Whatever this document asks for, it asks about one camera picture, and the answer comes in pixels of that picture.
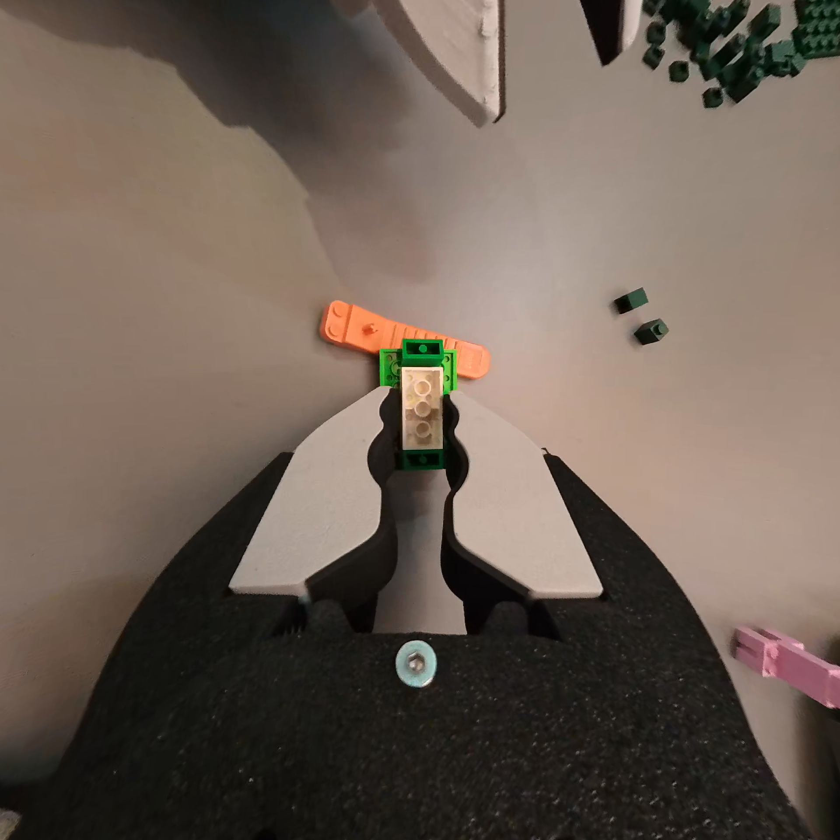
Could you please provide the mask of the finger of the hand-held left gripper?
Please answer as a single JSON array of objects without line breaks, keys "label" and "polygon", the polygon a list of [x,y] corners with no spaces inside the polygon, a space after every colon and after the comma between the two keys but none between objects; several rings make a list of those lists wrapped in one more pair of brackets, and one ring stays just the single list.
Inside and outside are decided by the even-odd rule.
[{"label": "finger of the hand-held left gripper", "polygon": [[643,1],[581,1],[581,6],[598,58],[607,67],[635,41]]},{"label": "finger of the hand-held left gripper", "polygon": [[425,78],[475,126],[506,108],[503,1],[373,1]]}]

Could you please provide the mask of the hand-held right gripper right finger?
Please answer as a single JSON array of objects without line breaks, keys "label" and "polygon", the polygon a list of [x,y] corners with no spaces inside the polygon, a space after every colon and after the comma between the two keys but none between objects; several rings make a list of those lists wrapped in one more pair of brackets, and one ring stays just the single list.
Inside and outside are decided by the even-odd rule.
[{"label": "hand-held right gripper right finger", "polygon": [[602,596],[595,570],[546,454],[507,419],[464,392],[445,409],[449,493],[443,575],[479,634],[501,603],[543,632],[548,601]]}]

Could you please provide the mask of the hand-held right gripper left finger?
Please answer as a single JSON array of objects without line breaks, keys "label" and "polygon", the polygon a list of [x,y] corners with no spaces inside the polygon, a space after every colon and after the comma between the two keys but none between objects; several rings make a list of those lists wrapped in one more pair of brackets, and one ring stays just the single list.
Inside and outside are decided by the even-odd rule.
[{"label": "hand-held right gripper left finger", "polygon": [[372,631],[378,595],[397,562],[386,491],[397,436],[398,391],[387,386],[314,430],[290,457],[231,592],[334,600],[356,632]]}]

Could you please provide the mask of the green and white lego assembly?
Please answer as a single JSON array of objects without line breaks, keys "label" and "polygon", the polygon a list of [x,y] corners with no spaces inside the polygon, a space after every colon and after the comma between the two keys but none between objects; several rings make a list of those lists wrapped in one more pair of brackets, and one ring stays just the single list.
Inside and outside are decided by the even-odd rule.
[{"label": "green and white lego assembly", "polygon": [[403,339],[379,350],[380,384],[396,389],[402,401],[402,431],[396,448],[401,471],[443,469],[444,397],[457,388],[457,352],[442,339]]}]

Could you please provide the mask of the pile of dark green bricks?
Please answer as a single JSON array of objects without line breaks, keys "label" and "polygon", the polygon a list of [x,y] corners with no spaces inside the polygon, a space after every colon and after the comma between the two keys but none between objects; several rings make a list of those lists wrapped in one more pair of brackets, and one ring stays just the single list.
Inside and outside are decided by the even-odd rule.
[{"label": "pile of dark green bricks", "polygon": [[795,1],[794,24],[779,39],[783,23],[780,3],[761,8],[750,1],[645,1],[650,19],[643,63],[663,66],[669,35],[685,53],[668,63],[668,80],[676,85],[699,76],[705,109],[729,100],[739,103],[772,78],[795,78],[814,60],[839,57],[839,2]]}]

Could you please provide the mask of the orange brick separator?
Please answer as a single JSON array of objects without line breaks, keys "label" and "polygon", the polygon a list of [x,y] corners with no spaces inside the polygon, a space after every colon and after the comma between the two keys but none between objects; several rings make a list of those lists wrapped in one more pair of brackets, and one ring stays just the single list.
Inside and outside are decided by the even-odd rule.
[{"label": "orange brick separator", "polygon": [[477,380],[490,370],[490,352],[481,344],[394,321],[341,300],[326,306],[319,331],[328,342],[375,355],[401,348],[403,340],[442,340],[445,350],[457,352],[458,377]]}]

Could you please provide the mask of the pink plastic piece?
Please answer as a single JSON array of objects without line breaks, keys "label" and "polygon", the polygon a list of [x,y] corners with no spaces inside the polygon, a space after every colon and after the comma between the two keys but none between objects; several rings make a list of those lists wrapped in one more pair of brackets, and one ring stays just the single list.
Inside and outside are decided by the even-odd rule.
[{"label": "pink plastic piece", "polygon": [[734,657],[764,678],[777,679],[828,709],[839,708],[839,666],[810,654],[805,646],[768,629],[740,626]]}]

